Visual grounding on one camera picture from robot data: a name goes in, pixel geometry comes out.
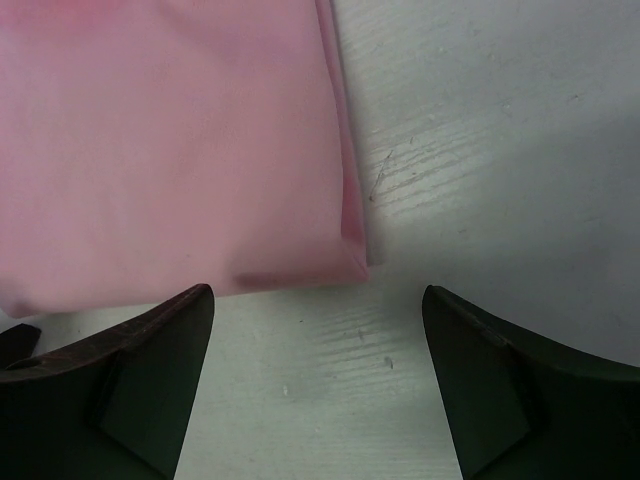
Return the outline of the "pink t shirt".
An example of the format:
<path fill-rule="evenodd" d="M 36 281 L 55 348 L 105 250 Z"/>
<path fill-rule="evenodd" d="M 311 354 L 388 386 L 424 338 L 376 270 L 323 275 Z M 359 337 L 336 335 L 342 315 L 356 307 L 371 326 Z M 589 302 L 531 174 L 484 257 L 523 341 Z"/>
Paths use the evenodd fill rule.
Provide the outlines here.
<path fill-rule="evenodd" d="M 5 1 L 1 308 L 359 283 L 329 1 Z"/>

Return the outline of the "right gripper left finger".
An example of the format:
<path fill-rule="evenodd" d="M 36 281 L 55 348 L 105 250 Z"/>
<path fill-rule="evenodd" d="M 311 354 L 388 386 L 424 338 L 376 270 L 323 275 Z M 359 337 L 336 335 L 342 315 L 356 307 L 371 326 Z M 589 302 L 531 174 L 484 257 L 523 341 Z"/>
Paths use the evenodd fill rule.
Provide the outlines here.
<path fill-rule="evenodd" d="M 174 478 L 213 319 L 196 285 L 41 355 L 39 328 L 2 331 L 2 478 Z"/>

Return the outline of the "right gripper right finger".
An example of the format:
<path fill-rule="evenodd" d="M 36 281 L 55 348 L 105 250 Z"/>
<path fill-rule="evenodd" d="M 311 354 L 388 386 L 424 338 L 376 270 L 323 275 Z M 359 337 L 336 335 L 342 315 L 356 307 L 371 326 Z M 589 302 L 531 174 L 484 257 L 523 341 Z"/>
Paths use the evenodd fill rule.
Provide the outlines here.
<path fill-rule="evenodd" d="M 440 286 L 425 290 L 422 316 L 463 478 L 638 478 L 638 368 Z"/>

